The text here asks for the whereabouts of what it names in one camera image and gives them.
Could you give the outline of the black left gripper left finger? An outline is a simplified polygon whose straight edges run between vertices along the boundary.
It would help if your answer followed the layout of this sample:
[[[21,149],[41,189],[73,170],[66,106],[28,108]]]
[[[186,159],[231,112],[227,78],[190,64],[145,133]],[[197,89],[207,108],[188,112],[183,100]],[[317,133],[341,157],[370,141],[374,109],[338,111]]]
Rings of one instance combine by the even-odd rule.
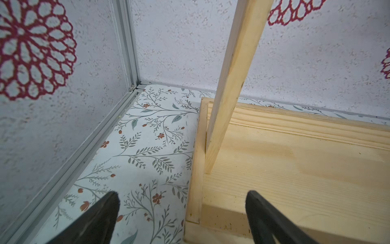
[[[119,208],[118,193],[110,191],[49,243],[108,244],[112,239]]]

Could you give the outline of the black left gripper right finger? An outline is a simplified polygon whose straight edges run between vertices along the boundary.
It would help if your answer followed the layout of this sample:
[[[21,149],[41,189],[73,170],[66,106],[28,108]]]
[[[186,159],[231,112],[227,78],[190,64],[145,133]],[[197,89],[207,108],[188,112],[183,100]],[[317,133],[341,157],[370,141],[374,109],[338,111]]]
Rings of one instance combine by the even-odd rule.
[[[303,232],[257,191],[249,191],[245,210],[256,244],[316,244],[317,241]]]

